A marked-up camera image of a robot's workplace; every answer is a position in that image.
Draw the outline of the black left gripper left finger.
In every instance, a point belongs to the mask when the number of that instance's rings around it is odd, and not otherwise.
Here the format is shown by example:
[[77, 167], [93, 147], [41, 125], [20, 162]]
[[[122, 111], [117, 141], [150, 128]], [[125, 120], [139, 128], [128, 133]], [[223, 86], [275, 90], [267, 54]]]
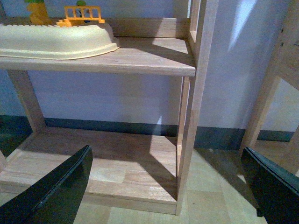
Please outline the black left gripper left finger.
[[2, 224], [72, 224], [88, 184], [93, 153], [86, 145], [0, 208]]

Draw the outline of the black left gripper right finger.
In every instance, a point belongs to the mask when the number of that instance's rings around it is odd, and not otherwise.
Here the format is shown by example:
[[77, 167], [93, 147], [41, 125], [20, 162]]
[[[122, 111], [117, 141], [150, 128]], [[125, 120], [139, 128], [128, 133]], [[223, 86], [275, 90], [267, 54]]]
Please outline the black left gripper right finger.
[[297, 224], [299, 178], [249, 147], [243, 149], [241, 163], [257, 216], [269, 224]]

